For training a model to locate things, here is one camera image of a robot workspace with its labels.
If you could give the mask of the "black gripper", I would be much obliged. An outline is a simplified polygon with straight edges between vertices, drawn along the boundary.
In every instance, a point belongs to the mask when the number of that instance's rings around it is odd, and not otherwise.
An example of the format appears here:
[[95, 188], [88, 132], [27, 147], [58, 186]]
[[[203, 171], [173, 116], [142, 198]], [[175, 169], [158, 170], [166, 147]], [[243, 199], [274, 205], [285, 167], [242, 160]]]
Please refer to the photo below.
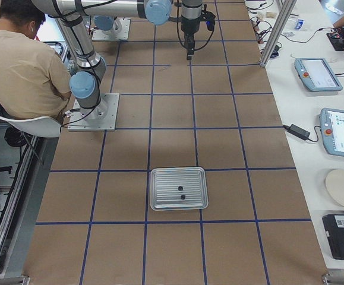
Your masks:
[[[184, 33], [184, 48], [187, 54], [194, 54], [195, 52], [195, 38], [194, 35], [199, 31], [200, 18], [193, 20], [181, 18], [181, 30]], [[187, 55], [187, 60], [191, 60], [191, 56]]]

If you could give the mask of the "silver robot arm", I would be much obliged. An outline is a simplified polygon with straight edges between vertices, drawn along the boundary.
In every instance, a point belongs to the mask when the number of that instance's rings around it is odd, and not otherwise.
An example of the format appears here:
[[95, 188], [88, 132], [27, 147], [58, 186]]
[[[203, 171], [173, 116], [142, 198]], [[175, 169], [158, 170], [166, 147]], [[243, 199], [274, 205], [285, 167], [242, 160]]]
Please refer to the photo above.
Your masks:
[[182, 1], [178, 4], [181, 12], [175, 18], [170, 17], [172, 1], [33, 1], [33, 4], [61, 23], [62, 35], [78, 66], [78, 72], [70, 79], [70, 88], [82, 117], [89, 120], [101, 118], [108, 107], [100, 95], [106, 63], [94, 49], [83, 22], [85, 16], [138, 17], [156, 26], [174, 21], [177, 30], [184, 34], [182, 47], [187, 51], [187, 59], [197, 51], [194, 35], [200, 24], [206, 22], [209, 30], [213, 30], [215, 19], [202, 1]]

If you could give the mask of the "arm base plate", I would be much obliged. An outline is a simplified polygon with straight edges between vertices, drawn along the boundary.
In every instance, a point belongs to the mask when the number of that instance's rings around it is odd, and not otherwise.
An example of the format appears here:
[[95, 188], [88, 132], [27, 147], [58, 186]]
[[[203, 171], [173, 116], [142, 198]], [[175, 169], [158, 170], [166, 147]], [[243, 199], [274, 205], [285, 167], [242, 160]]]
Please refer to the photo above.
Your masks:
[[70, 116], [71, 123], [67, 125], [69, 131], [114, 131], [119, 105], [119, 93], [101, 93], [100, 104], [90, 113], [90, 110], [80, 107], [74, 100], [74, 109]]
[[95, 16], [91, 39], [96, 42], [127, 41], [130, 22], [129, 18]]

